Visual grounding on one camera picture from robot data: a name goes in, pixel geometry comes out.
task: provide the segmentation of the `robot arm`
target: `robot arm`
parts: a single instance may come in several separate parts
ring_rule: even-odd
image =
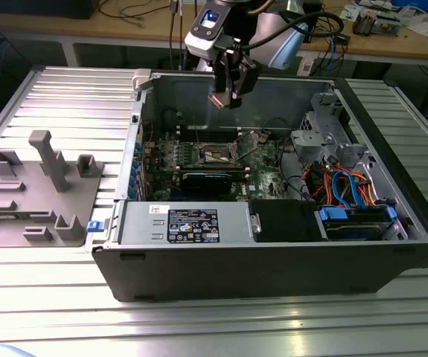
[[[294,19],[285,22],[284,13],[282,17],[265,13],[273,9],[286,10]],[[283,9],[275,0],[260,5],[255,0],[207,0],[185,37],[185,44],[191,54],[213,68],[214,92],[209,98],[217,108],[237,108],[242,103],[241,96],[252,91],[261,68],[251,55],[271,64],[272,56],[267,60],[265,54],[274,54],[275,61],[279,61],[277,68],[286,68],[299,50],[302,35],[330,37],[344,28],[341,19],[332,13],[301,15],[302,12],[302,6],[292,0]],[[320,16],[332,19],[338,28],[330,33],[309,32],[305,22]]]

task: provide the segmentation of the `metal slotted table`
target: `metal slotted table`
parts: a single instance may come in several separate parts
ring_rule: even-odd
[[[67,160],[94,153],[106,165],[92,218],[104,219],[133,75],[30,73],[0,114],[0,149],[39,160],[26,139],[43,128]],[[349,84],[428,199],[428,123],[397,89]],[[93,239],[80,248],[0,248],[0,343],[35,356],[428,356],[428,269],[408,271],[374,295],[120,303],[88,253]]]

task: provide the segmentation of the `green circuit board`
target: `green circuit board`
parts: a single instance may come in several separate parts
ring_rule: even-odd
[[[244,133],[234,143],[181,142],[167,133],[145,151],[148,198],[169,201],[180,195],[184,172],[224,172],[232,176],[228,195],[221,200],[288,199],[289,193],[278,169],[278,141],[261,133]]]

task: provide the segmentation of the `blue latch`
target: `blue latch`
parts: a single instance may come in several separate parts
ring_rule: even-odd
[[[322,221],[328,221],[330,219],[348,219],[346,209],[342,207],[323,207],[319,210],[319,216]]]
[[[104,222],[102,221],[89,221],[86,227],[88,233],[99,233],[104,231]]]
[[[393,207],[387,207],[387,214],[389,215],[389,217],[391,217],[393,221],[397,219],[397,212]]]

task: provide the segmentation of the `workbench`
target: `workbench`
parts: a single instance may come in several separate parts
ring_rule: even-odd
[[[135,2],[121,1],[122,4]],[[149,5],[135,7],[137,13],[167,5],[166,0],[153,0]],[[327,0],[326,10],[341,13],[347,0]],[[118,15],[114,0],[109,1],[103,10]],[[184,6],[184,37],[194,20],[194,6]],[[0,30],[9,38],[59,42],[69,66],[78,66],[74,44],[88,43],[98,45],[139,46],[167,48],[170,26],[168,9],[159,10],[143,16],[142,27],[113,19],[96,12],[90,20],[51,18],[46,16],[23,16],[0,14]],[[178,16],[174,25],[173,46],[179,45]],[[345,55],[346,60],[428,65],[428,37],[409,29],[400,29],[399,36],[356,36],[352,34],[352,22],[345,22],[344,34],[351,36]],[[323,39],[314,39],[302,45],[298,55],[303,57],[298,74],[308,75],[312,61],[328,50]]]
[[[66,160],[93,154],[105,167],[92,219],[104,219],[133,76],[32,71],[0,114],[0,149],[39,160],[27,139],[33,129],[49,129]],[[427,121],[398,88],[348,83],[428,199]],[[0,343],[40,357],[428,356],[428,269],[406,271],[377,294],[120,303],[89,253],[102,239],[90,234],[79,248],[0,248]]]

